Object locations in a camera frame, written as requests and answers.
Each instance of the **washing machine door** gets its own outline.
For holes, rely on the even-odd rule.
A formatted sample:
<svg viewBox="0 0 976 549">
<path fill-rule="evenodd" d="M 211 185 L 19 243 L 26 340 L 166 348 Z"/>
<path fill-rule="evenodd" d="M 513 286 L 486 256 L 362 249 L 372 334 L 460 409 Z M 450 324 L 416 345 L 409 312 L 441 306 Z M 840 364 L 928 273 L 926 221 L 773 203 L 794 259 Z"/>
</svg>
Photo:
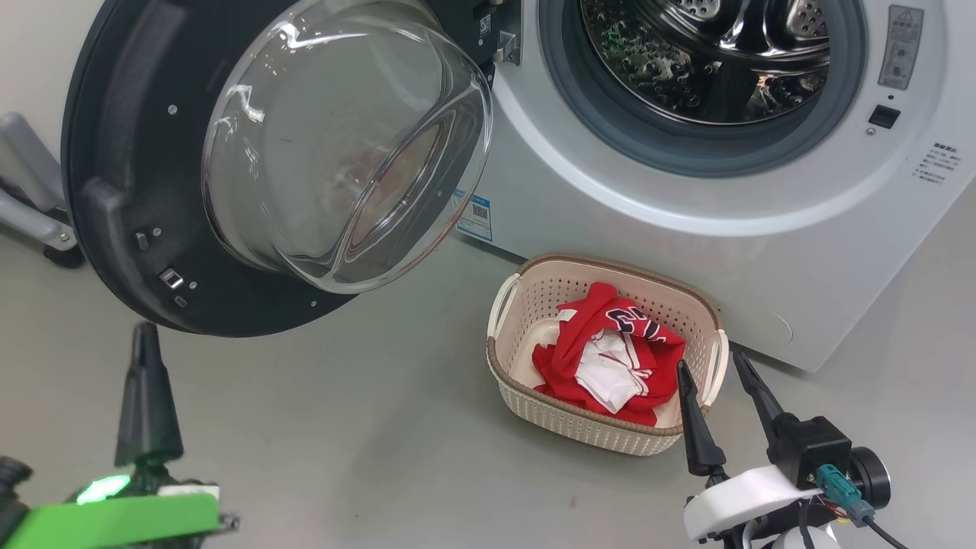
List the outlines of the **washing machine door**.
<svg viewBox="0 0 976 549">
<path fill-rule="evenodd" d="M 136 312 L 267 334 L 421 261 L 472 195 L 491 116 L 418 0 L 109 0 L 72 80 L 65 193 Z"/>
</svg>

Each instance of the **white wall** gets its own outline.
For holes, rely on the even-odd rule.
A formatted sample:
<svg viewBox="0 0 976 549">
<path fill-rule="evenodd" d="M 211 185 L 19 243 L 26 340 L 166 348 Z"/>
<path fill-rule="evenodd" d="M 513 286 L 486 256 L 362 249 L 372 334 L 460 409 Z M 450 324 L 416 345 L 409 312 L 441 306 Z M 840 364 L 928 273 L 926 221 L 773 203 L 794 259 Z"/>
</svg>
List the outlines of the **white wall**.
<svg viewBox="0 0 976 549">
<path fill-rule="evenodd" d="M 0 114 L 19 111 L 55 157 L 64 98 L 102 0 L 0 0 Z"/>
</svg>

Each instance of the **white cloth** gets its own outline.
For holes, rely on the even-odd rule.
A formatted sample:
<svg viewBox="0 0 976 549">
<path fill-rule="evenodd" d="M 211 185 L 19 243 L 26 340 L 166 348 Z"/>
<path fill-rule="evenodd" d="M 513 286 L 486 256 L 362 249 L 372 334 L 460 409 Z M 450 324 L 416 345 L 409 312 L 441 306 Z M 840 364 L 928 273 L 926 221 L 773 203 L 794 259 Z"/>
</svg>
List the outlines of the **white cloth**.
<svg viewBox="0 0 976 549">
<path fill-rule="evenodd" d="M 610 413 L 617 413 L 631 398 L 647 395 L 644 379 L 630 334 L 610 329 L 593 336 L 583 347 L 576 381 Z"/>
</svg>

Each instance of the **gray floor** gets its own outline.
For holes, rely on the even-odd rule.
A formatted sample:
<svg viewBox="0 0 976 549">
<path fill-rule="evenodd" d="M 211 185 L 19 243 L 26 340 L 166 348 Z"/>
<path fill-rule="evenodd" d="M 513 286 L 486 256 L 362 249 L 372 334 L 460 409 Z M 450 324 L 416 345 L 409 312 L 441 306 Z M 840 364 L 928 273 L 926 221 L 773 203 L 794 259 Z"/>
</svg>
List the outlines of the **gray floor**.
<svg viewBox="0 0 976 549">
<path fill-rule="evenodd" d="M 915 549 L 966 546 L 976 450 L 976 188 L 817 374 L 762 366 L 801 417 L 829 416 L 895 479 L 878 520 Z M 484 359 L 509 260 L 452 238 L 415 271 L 291 332 L 220 340 L 164 331 L 186 458 L 219 481 L 243 531 L 214 547 L 697 547 L 700 490 L 680 446 L 629 458 L 512 415 Z M 111 471 L 137 317 L 91 270 L 62 271 L 0 232 L 0 453 L 30 463 L 30 504 Z M 729 471 L 763 465 L 733 374 L 709 418 Z M 846 526 L 847 547 L 885 545 Z"/>
</svg>

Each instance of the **red clothing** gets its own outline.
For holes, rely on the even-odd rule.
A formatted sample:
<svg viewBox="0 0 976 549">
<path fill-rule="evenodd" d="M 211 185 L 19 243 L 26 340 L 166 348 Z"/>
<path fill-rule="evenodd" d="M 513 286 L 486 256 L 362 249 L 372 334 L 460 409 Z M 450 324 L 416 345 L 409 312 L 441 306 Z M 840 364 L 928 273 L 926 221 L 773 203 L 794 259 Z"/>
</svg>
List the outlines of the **red clothing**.
<svg viewBox="0 0 976 549">
<path fill-rule="evenodd" d="M 555 345 L 537 345 L 532 353 L 532 361 L 546 381 L 536 391 L 591 412 L 654 427 L 658 421 L 654 408 L 670 401 L 677 391 L 677 363 L 684 356 L 684 339 L 651 321 L 633 300 L 619 297 L 617 288 L 603 282 L 595 282 L 586 299 L 557 308 L 561 316 L 572 317 L 559 323 Z M 645 379 L 647 395 L 632 397 L 616 414 L 576 381 L 583 347 L 607 328 L 632 334 L 639 369 L 651 371 Z"/>
</svg>

